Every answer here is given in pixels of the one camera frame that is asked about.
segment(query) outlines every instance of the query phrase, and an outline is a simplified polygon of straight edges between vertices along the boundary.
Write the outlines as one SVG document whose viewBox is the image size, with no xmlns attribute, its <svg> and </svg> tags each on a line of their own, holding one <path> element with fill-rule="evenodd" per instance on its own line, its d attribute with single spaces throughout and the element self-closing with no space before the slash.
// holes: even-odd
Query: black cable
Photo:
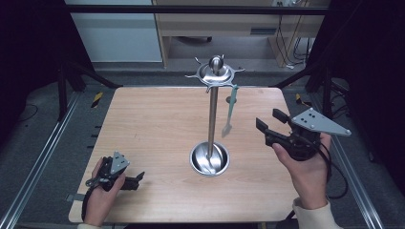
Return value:
<svg viewBox="0 0 405 229">
<path fill-rule="evenodd" d="M 280 15 L 280 16 L 279 16 L 279 26 L 278 26 L 277 35 L 276 35 L 277 48 L 279 49 L 280 54 L 283 56 L 284 63 L 287 64 L 286 59 L 284 58 L 284 55 L 283 55 L 283 53 L 282 53 L 282 51 L 281 51 L 281 49 L 280 49 L 280 46 L 279 46 L 279 44 L 278 44 L 278 37 L 279 37 L 279 34 L 280 34 L 280 35 L 281 35 L 281 40 L 283 41 L 284 50 L 285 50 L 285 52 L 286 52 L 286 58 L 287 58 L 287 60 L 290 62 L 289 65 L 302 64 L 302 63 L 304 63 L 304 62 L 294 62 L 294 61 L 291 61 L 291 60 L 288 58 L 288 51 L 287 51 L 287 48 L 286 48 L 286 42 L 284 41 L 283 32 L 281 31 L 281 23 L 282 23 L 282 21 L 283 21 L 283 15 Z"/>
<path fill-rule="evenodd" d="M 294 55 L 294 58 L 295 58 L 295 59 L 297 59 L 297 60 L 304 60 L 304 58 L 300 57 L 300 55 L 302 56 L 302 55 L 304 55 L 304 54 L 297 53 L 297 51 L 298 51 L 298 46 L 299 46 L 300 42 L 301 42 L 301 37 L 298 37 L 297 40 L 295 41 L 294 52 L 293 52 L 292 54 Z"/>
</svg>

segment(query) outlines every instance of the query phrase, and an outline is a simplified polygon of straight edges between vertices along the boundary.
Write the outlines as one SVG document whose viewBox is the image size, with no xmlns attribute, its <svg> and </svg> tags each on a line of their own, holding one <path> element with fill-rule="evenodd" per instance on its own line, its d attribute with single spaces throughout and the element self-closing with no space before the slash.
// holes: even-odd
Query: cabinet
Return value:
<svg viewBox="0 0 405 229">
<path fill-rule="evenodd" d="M 271 7 L 275 0 L 153 0 L 154 5 L 176 6 L 254 6 Z M 330 0 L 305 0 L 293 7 L 327 7 Z M 277 36 L 280 15 L 255 14 L 172 14 L 156 13 L 160 51 L 167 66 L 170 39 L 173 36 L 267 36 L 280 66 L 283 55 L 290 54 L 297 37 L 316 37 L 324 16 L 282 16 L 281 30 L 285 39 Z"/>
</svg>

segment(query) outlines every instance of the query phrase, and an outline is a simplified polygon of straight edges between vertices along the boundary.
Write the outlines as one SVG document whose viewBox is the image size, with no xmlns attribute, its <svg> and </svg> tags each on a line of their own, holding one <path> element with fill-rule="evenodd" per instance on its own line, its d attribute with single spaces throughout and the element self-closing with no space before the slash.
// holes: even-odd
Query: human hand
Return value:
<svg viewBox="0 0 405 229">
<path fill-rule="evenodd" d="M 330 135 L 321 134 L 321 143 L 330 148 Z M 272 145 L 280 162 L 285 165 L 291 175 L 292 184 L 300 196 L 301 206 L 308 210 L 324 207 L 328 204 L 326 198 L 328 167 L 325 160 L 316 154 L 305 161 L 292 159 L 286 149 L 278 143 Z M 323 154 L 329 158 L 321 146 Z"/>
<path fill-rule="evenodd" d="M 101 166 L 102 158 L 98 161 L 95 169 L 92 172 L 92 178 L 97 176 Z M 101 186 L 96 187 L 89 197 L 86 208 L 86 217 L 84 223 L 101 227 L 104 220 L 107 218 L 110 209 L 113 207 L 118 191 L 125 182 L 125 174 L 122 173 L 114 183 L 114 186 L 109 192 L 104 191 Z"/>
</svg>

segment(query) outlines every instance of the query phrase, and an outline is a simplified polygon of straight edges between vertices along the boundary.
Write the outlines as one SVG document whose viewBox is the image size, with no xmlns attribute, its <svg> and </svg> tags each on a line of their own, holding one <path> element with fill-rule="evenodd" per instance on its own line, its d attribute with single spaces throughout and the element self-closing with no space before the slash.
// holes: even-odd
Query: wrist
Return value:
<svg viewBox="0 0 405 229">
<path fill-rule="evenodd" d="M 302 198 L 298 199 L 299 205 L 307 210 L 315 210 L 318 208 L 325 207 L 328 205 L 328 200 L 325 196 L 315 197 L 315 198 Z"/>
</svg>

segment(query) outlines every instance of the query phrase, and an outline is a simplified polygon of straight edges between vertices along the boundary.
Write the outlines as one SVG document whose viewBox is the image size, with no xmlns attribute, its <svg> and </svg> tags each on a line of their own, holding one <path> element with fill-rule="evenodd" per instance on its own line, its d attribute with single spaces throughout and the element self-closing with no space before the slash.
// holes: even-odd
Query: metal stand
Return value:
<svg viewBox="0 0 405 229">
<path fill-rule="evenodd" d="M 200 79 L 207 86 L 207 92 L 211 91 L 208 141 L 200 142 L 190 152 L 190 164 L 201 175 L 207 177 L 220 175 L 229 165 L 229 152 L 224 145 L 214 141 L 218 90 L 223 86 L 233 87 L 232 80 L 235 72 L 240 71 L 243 70 L 234 71 L 224 64 L 223 56 L 216 55 L 209 60 L 208 64 L 201 65 L 196 75 L 187 76 Z"/>
</svg>

